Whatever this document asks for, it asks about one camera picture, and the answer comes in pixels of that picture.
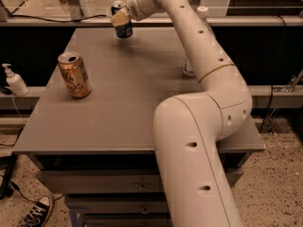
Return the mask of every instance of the pump dispenser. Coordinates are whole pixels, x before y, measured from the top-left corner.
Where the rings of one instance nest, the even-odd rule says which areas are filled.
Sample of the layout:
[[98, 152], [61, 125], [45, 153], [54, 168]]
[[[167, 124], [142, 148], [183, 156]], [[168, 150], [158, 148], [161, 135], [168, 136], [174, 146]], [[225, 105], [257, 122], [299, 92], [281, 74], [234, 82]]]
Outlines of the pump dispenser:
[[28, 93], [29, 89], [27, 88], [26, 83], [23, 81], [23, 79], [20, 77], [19, 74], [14, 73], [11, 71], [10, 64], [3, 63], [2, 66], [6, 70], [7, 74], [7, 83], [11, 89], [11, 91], [16, 96], [24, 96]]

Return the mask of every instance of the black and white shoe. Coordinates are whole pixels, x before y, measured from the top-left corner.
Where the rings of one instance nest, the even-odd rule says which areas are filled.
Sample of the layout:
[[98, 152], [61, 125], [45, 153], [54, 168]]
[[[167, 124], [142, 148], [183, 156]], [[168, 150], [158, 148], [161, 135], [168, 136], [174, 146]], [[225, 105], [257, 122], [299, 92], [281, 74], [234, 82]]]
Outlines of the black and white shoe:
[[18, 227], [43, 227], [53, 209], [53, 200], [49, 196], [40, 198], [29, 213], [21, 219]]

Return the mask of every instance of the speckled floor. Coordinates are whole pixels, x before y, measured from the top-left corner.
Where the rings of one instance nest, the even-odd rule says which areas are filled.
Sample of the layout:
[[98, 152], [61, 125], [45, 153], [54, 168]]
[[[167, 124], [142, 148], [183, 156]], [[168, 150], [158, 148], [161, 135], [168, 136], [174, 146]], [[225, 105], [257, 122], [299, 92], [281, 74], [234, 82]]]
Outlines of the speckled floor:
[[[254, 120], [259, 127], [261, 119]], [[293, 123], [291, 119], [276, 118], [274, 134], [261, 134], [266, 150], [253, 153], [242, 167], [244, 174], [232, 190], [245, 227], [303, 226], [303, 140], [295, 133]], [[0, 135], [0, 143], [10, 144], [14, 139], [14, 135]], [[51, 194], [35, 179], [36, 172], [26, 156], [19, 156], [12, 180], [32, 200]], [[4, 198], [0, 201], [1, 226], [16, 226], [31, 207], [18, 192]], [[63, 199], [55, 202], [45, 227], [59, 226], [72, 226]]]

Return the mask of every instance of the desk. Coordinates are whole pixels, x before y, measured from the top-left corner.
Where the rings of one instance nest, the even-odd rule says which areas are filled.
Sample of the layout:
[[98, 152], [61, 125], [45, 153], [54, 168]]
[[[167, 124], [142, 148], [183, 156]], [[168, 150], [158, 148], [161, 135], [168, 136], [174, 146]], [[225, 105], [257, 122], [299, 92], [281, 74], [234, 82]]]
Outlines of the desk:
[[[171, 27], [136, 28], [120, 40], [112, 28], [81, 28], [67, 50], [83, 57], [92, 93], [71, 98], [57, 68], [14, 152], [26, 154], [41, 170], [37, 178], [63, 193], [88, 226], [170, 226], [153, 154], [153, 111], [165, 98], [201, 91], [183, 75], [177, 34]], [[250, 133], [218, 143], [219, 152], [264, 150], [255, 125], [244, 130]]]

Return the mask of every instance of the dark can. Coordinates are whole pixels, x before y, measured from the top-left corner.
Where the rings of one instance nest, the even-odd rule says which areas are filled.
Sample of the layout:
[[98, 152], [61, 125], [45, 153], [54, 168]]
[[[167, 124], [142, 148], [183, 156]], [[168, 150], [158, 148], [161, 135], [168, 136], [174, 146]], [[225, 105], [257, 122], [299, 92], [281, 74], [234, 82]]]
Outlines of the dark can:
[[[112, 14], [115, 15], [119, 10], [121, 10], [125, 6], [126, 6], [125, 2], [119, 0], [115, 1], [111, 7]], [[131, 37], [133, 35], [133, 26], [131, 19], [125, 25], [116, 26], [115, 30], [116, 30], [116, 36], [118, 38], [125, 39]]]
[[68, 93], [73, 98], [88, 96], [91, 85], [87, 76], [83, 58], [76, 52], [65, 52], [58, 57], [60, 68]]

